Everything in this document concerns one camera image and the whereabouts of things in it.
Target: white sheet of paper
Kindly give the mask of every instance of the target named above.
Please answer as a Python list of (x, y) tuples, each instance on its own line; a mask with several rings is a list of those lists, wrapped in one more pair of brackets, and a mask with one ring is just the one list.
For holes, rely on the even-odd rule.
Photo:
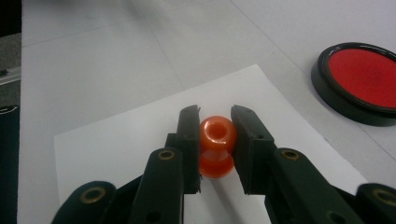
[[(254, 110), (278, 147), (303, 152), (336, 187), (355, 193), (366, 180), (318, 134), (252, 65), (158, 102), (55, 136), (59, 197), (93, 180), (117, 188), (143, 174), (149, 154), (175, 133), (179, 111), (201, 107), (200, 119), (230, 117), (233, 105)], [(202, 192), (185, 196), (185, 223), (270, 223), (262, 196), (247, 196), (233, 170), (204, 178)]]

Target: orange object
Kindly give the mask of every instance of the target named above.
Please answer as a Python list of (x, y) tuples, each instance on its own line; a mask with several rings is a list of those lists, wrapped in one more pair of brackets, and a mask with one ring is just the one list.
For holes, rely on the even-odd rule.
[(233, 123), (220, 116), (202, 121), (200, 126), (201, 175), (221, 178), (233, 169), (233, 147), (236, 141), (236, 129)]

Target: orange bead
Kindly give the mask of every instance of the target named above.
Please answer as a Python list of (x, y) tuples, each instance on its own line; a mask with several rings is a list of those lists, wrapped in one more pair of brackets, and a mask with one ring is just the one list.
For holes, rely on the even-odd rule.
[(200, 172), (210, 178), (221, 178), (233, 169), (233, 147), (236, 129), (233, 123), (220, 116), (202, 121)]

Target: black plastic part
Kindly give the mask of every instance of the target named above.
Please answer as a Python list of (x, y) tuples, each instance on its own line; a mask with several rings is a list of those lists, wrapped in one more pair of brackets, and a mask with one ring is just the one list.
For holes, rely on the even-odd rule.
[(356, 203), (356, 197), (355, 195), (352, 195), (346, 191), (344, 191), (343, 189), (339, 189), (337, 187), (334, 187), (335, 190), (337, 190), (338, 194), (344, 199), (344, 201), (346, 201), (347, 204), (349, 204), (349, 206), (356, 212), (359, 213), (359, 209), (358, 208), (358, 204)]
[(127, 223), (183, 222), (183, 156), (166, 147), (151, 153)]
[(0, 68), (0, 77), (5, 76), (6, 74), (8, 74), (8, 71), (7, 70), (1, 70), (1, 68)]
[(396, 124), (396, 109), (371, 105), (345, 91), (333, 78), (329, 69), (329, 59), (342, 49), (365, 49), (384, 55), (396, 62), (396, 54), (374, 45), (344, 43), (325, 49), (312, 68), (311, 80), (318, 95), (326, 104), (343, 116), (357, 122), (374, 126)]
[(22, 25), (21, 1), (0, 2), (0, 37), (15, 35), (21, 32)]
[(185, 194), (195, 194), (201, 190), (199, 125), (198, 105), (188, 106), (180, 111), (177, 133), (169, 133), (166, 138), (166, 147), (175, 147), (183, 153)]
[(292, 224), (295, 223), (293, 213), (290, 210), (288, 201), (279, 190), (275, 178), (271, 175), (268, 182), (268, 190), (265, 195), (265, 208), (272, 224)]
[(271, 170), (276, 182), (272, 189), (287, 199), (295, 223), (363, 223), (303, 153), (289, 148), (274, 151)]
[(128, 184), (117, 189), (117, 194), (113, 203), (108, 209), (104, 223), (106, 224), (125, 224), (131, 213), (132, 204), (140, 185), (142, 176), (134, 179)]
[(256, 113), (234, 105), (231, 118), (237, 131), (233, 163), (245, 194), (266, 194), (270, 169), (268, 159), (276, 149), (274, 137)]
[(366, 223), (396, 223), (396, 189), (380, 184), (360, 185), (356, 202)]
[(103, 224), (116, 188), (107, 182), (93, 181), (76, 189), (58, 210), (52, 224)]
[(0, 108), (0, 220), (17, 223), (20, 107)]

